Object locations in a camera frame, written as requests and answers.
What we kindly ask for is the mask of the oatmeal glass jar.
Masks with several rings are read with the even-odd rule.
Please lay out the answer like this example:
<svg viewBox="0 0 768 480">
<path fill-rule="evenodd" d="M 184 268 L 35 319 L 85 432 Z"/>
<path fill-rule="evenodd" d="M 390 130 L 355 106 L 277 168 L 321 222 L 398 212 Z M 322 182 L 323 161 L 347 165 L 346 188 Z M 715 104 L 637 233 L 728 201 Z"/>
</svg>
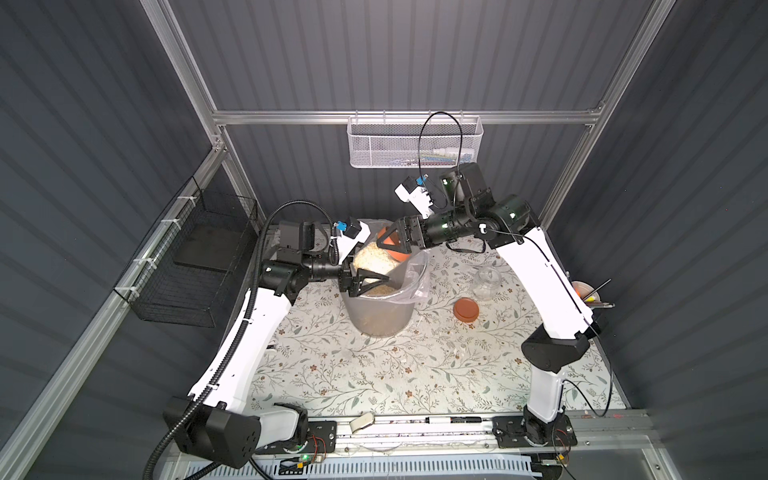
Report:
<svg viewBox="0 0 768 480">
<path fill-rule="evenodd" d="M 501 287 L 500 272 L 492 267 L 480 267 L 472 281 L 472 296 L 476 300 L 492 299 Z"/>
<path fill-rule="evenodd" d="M 353 267 L 356 270 L 366 270 L 376 274 L 388 275 L 399 265 L 386 249 L 381 249 L 375 241 L 361 248 L 354 256 Z"/>
</svg>

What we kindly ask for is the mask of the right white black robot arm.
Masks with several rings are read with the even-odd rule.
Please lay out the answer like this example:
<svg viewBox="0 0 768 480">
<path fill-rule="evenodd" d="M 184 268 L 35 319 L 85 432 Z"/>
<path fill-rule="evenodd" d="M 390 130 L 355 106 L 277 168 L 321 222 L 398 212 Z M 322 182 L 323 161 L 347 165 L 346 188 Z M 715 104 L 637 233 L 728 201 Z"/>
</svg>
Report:
<svg viewBox="0 0 768 480">
<path fill-rule="evenodd" d="M 402 253 L 474 237 L 507 263 L 541 318 L 522 344 L 531 365 L 524 417 L 531 426 L 549 425 L 563 413 L 565 367 L 583 357 L 597 332 L 592 310 L 569 281 L 528 202 L 517 195 L 495 199 L 475 163 L 442 175 L 441 188 L 447 205 L 437 212 L 426 180 L 406 178 L 395 194 L 417 213 L 395 221 L 384 235 L 397 235 L 392 248 Z"/>
</svg>

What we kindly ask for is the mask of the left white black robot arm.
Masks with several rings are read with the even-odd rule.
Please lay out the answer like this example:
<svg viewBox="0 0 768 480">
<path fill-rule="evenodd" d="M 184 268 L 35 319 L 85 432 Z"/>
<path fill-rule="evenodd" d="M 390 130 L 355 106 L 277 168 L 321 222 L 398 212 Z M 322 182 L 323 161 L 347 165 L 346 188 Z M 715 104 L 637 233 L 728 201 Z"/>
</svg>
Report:
<svg viewBox="0 0 768 480">
<path fill-rule="evenodd" d="M 163 414 L 170 444 L 186 454 L 240 468 L 273 445 L 302 447 L 309 435 L 305 408 L 288 403 L 247 413 L 250 383 L 277 327 L 311 282 L 335 279 L 351 296 L 366 293 L 387 276 L 356 269 L 353 257 L 371 234 L 370 226 L 350 218 L 332 226 L 328 245 L 314 250 L 307 224 L 283 222 L 280 243 L 254 269 L 255 283 L 245 295 L 235 325 L 200 379 L 184 397 L 172 398 Z"/>
</svg>

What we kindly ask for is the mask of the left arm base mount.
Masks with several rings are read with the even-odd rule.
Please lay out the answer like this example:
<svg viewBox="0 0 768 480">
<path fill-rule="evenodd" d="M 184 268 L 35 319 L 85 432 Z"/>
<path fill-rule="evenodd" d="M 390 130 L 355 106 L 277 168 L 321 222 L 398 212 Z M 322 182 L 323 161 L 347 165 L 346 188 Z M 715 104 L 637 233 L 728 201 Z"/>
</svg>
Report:
<svg viewBox="0 0 768 480">
<path fill-rule="evenodd" d="M 295 439 L 274 442 L 256 450 L 256 455 L 314 455 L 333 453 L 338 438 L 335 421 L 310 421 L 299 428 Z"/>
</svg>

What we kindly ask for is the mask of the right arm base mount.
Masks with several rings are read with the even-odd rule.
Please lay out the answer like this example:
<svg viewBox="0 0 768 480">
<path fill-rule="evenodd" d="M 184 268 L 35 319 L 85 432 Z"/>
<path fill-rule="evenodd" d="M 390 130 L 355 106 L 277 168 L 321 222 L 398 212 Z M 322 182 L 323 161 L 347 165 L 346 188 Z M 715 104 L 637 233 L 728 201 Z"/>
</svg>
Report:
<svg viewBox="0 0 768 480">
<path fill-rule="evenodd" d="M 491 421 L 491 432 L 502 449 L 528 446 L 568 449 L 578 444 L 570 418 L 565 413 L 558 413 L 550 422 L 544 422 L 528 411 L 521 415 L 496 416 Z"/>
</svg>

